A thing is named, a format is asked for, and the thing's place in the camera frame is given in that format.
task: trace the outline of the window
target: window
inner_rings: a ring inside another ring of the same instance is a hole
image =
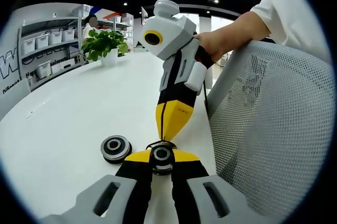
[[[219,29],[219,28],[222,28],[224,26],[227,26],[227,25],[229,25],[229,24],[231,24],[233,22],[234,21],[229,20],[229,19],[212,16],[211,17],[211,31],[214,31],[216,29]]]
[[[196,24],[196,32],[199,34],[200,32],[200,19],[198,14],[188,14],[188,13],[179,13],[175,15],[176,18],[181,18],[182,16],[186,16],[192,22]]]

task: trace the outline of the white shirt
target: white shirt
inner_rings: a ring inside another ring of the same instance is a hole
[[[90,24],[86,23],[85,27],[83,29],[83,32],[82,32],[82,40],[90,37],[89,36],[89,31],[91,31],[91,30],[95,30],[95,28],[91,28]]]
[[[276,43],[331,63],[323,31],[306,0],[261,0],[251,11],[264,21]]]

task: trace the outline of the green leaves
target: green leaves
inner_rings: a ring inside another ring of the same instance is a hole
[[[98,33],[96,31],[94,31],[94,30],[89,31],[89,36],[94,37],[94,36],[97,36],[97,35],[98,35]]]
[[[119,46],[118,46],[118,51],[124,55],[127,52],[127,44],[125,42],[122,42]]]
[[[120,32],[112,30],[101,30],[99,33],[95,30],[89,31],[89,38],[83,41],[83,53],[89,52],[88,59],[97,61],[99,57],[106,57],[112,49],[118,48],[122,54],[127,52],[127,44]]]

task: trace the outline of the yellow camera ring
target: yellow camera ring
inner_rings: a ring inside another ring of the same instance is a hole
[[[144,33],[144,40],[150,45],[158,45],[163,42],[163,36],[158,31],[148,30]]]

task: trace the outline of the metal bearing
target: metal bearing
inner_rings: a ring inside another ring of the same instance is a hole
[[[121,164],[132,152],[132,145],[124,136],[109,136],[101,144],[101,153],[110,164]]]
[[[173,167],[172,147],[166,143],[158,144],[152,148],[153,172],[157,175],[168,175]]]

